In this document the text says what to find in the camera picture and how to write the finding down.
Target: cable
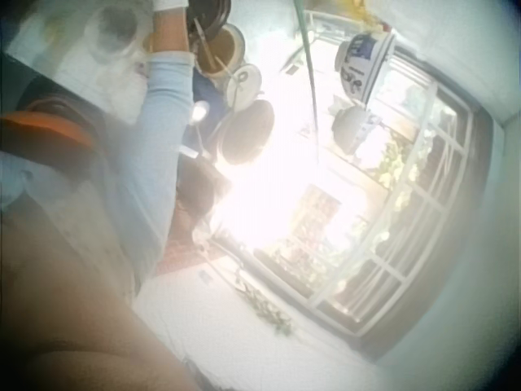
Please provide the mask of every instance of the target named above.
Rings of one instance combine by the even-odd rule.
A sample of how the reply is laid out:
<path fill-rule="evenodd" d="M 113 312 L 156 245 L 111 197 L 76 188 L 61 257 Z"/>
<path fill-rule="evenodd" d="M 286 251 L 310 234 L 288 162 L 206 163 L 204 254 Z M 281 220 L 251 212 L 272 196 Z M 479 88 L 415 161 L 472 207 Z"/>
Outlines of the cable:
<path fill-rule="evenodd" d="M 302 44 L 306 54 L 306 64 L 308 65 L 309 85 L 311 87 L 311 99 L 313 101 L 313 135 L 315 138 L 315 146 L 317 153 L 317 163 L 319 156 L 319 138 L 318 138 L 318 109 L 317 109 L 317 94 L 315 93 L 315 75 L 313 73 L 313 61 L 311 60 L 311 50 L 309 46 L 308 28 L 306 18 L 304 15 L 304 6 L 302 0 L 294 0 L 296 14 L 299 20 L 300 34 L 302 35 Z"/>

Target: hand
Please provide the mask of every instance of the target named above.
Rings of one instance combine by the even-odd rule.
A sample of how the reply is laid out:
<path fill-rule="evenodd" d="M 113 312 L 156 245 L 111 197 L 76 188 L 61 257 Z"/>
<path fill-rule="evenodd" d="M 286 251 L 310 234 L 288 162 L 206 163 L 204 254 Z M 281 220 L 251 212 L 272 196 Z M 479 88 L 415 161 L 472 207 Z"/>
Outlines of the hand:
<path fill-rule="evenodd" d="M 172 10 L 175 8 L 187 8 L 188 0 L 153 0 L 154 12 Z"/>

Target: orange object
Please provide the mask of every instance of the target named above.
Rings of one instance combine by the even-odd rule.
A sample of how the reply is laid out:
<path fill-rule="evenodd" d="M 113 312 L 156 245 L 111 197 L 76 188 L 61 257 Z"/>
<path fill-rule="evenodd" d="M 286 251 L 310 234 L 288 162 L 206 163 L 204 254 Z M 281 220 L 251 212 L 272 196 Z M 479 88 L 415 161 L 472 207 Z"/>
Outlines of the orange object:
<path fill-rule="evenodd" d="M 13 112 L 0 118 L 0 149 L 82 179 L 94 152 L 94 140 L 78 125 L 44 112 Z"/>

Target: person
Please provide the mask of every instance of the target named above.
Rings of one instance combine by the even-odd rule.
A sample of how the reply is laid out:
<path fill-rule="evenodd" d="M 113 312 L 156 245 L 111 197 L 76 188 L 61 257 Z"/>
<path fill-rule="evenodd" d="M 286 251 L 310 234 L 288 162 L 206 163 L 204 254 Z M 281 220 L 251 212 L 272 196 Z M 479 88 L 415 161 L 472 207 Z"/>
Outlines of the person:
<path fill-rule="evenodd" d="M 21 389 L 196 389 L 129 305 L 164 251 L 192 107 L 188 1 L 153 5 L 147 96 L 138 128 L 120 141 L 117 156 L 105 156 L 110 146 L 95 146 L 75 124 L 52 117 L 52 125 L 69 128 L 81 153 L 65 154 L 71 160 L 61 166 L 52 147 L 48 160 L 30 160 L 22 153 L 28 148 L 15 148 L 18 155 L 5 150 L 6 134 L 13 127 L 15 135 L 44 134 L 50 125 L 38 128 L 39 112 L 2 120 L 0 367 L 23 381 Z M 74 156 L 85 151 L 83 174 L 60 169 L 75 166 Z M 9 389 L 0 378 L 0 388 Z"/>

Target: window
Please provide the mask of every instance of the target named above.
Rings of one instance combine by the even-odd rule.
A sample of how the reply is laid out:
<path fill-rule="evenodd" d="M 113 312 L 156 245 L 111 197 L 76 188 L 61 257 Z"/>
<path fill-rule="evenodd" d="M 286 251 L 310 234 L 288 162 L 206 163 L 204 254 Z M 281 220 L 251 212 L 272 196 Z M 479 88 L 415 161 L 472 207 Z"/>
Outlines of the window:
<path fill-rule="evenodd" d="M 270 148 L 220 210 L 223 227 L 274 283 L 340 332 L 364 336 L 439 239 L 466 168 L 472 114 L 397 55 L 369 104 L 380 125 L 344 154 L 331 133 L 335 114 L 352 104 L 334 71 L 340 42 L 328 30 L 311 44 L 318 162 L 302 54 L 266 91 L 278 113 Z"/>

